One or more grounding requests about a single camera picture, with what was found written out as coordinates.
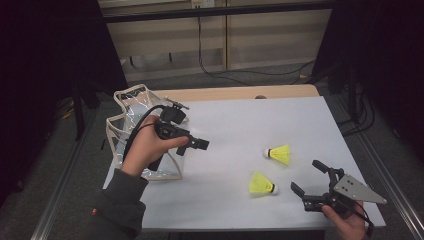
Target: person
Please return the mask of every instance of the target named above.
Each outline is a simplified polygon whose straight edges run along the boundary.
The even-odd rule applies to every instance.
[[[93,207],[81,239],[126,240],[140,235],[146,210],[140,198],[148,184],[140,177],[143,170],[169,149],[184,146],[189,141],[188,137],[160,139],[152,126],[158,118],[150,115],[144,120],[121,169],[115,169],[108,187],[93,197]],[[356,215],[342,219],[329,206],[323,206],[322,211],[334,222],[341,239],[364,238],[365,223]]]

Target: transparent plastic bag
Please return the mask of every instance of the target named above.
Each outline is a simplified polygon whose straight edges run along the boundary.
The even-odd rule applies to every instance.
[[[125,145],[132,130],[141,117],[156,105],[169,105],[169,102],[150,91],[145,85],[136,85],[123,91],[116,91],[113,98],[121,107],[122,113],[106,119],[106,134],[112,149],[116,168],[122,167]],[[160,115],[157,109],[152,114]],[[186,118],[179,126],[187,127]],[[148,180],[182,179],[184,159],[176,154],[177,149],[170,149],[164,154],[157,171],[145,169],[142,177]]]

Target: human hand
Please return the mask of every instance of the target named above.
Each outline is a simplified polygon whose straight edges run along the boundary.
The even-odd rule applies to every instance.
[[[159,120],[158,116],[149,115],[140,125],[142,128],[134,139],[128,151],[121,171],[139,177],[150,163],[159,159],[171,148],[181,147],[188,143],[188,137],[178,137],[168,140],[160,139],[153,123]]]
[[[354,209],[363,215],[364,210],[358,204],[355,204]],[[351,214],[349,217],[343,219],[327,205],[322,206],[322,212],[336,225],[337,235],[340,239],[362,240],[365,238],[365,221],[360,217],[355,214]]]

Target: yellow shuttlecock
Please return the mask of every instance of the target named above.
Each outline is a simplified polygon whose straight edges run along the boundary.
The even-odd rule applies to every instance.
[[[249,192],[251,194],[271,193],[276,195],[278,187],[270,182],[261,172],[255,172],[250,180]]]
[[[290,165],[290,147],[288,144],[273,149],[266,149],[264,155],[267,158],[272,158],[286,165]]]

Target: white table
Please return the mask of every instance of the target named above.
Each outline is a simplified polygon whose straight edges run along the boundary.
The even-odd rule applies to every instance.
[[[308,195],[328,192],[329,178],[312,166],[318,159],[365,182],[323,97],[185,102],[189,130],[210,141],[207,151],[187,149],[183,180],[151,182],[144,230],[312,230],[332,224],[322,213],[305,212],[290,189]],[[263,150],[289,144],[291,165],[263,157]],[[276,196],[252,197],[254,171],[278,185]],[[110,181],[113,167],[106,184]],[[385,222],[375,204],[365,203],[377,227]]]

